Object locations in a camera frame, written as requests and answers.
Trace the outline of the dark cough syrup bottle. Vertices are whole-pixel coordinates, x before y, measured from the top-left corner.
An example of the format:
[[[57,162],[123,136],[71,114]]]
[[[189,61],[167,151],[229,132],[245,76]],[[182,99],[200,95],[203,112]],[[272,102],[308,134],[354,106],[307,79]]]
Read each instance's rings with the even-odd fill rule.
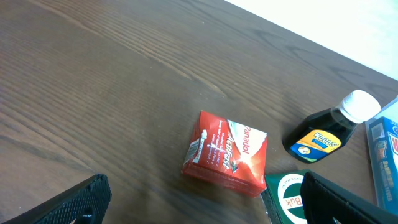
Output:
[[[336,107],[307,116],[283,138],[283,147],[304,163],[320,161],[345,146],[357,126],[380,110],[375,97],[362,90],[352,91]]]

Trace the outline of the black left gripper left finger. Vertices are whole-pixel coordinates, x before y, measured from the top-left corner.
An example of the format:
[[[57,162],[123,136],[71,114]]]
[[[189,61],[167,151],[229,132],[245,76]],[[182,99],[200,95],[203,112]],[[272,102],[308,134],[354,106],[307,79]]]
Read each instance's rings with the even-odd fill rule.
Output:
[[[102,224],[111,197],[107,176],[95,174],[5,224]]]

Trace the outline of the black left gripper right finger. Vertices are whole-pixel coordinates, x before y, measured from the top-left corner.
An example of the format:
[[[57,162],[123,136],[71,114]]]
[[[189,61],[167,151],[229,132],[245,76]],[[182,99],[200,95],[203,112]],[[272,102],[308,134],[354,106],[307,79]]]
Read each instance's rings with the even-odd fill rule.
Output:
[[[312,171],[305,173],[300,195],[308,223],[397,224],[397,215],[369,203]]]

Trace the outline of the red Panadol box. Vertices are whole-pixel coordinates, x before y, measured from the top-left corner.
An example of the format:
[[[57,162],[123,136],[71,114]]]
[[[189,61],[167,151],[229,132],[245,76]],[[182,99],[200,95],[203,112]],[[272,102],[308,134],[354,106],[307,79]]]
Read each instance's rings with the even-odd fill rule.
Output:
[[[267,133],[201,111],[182,174],[257,197],[266,189]]]

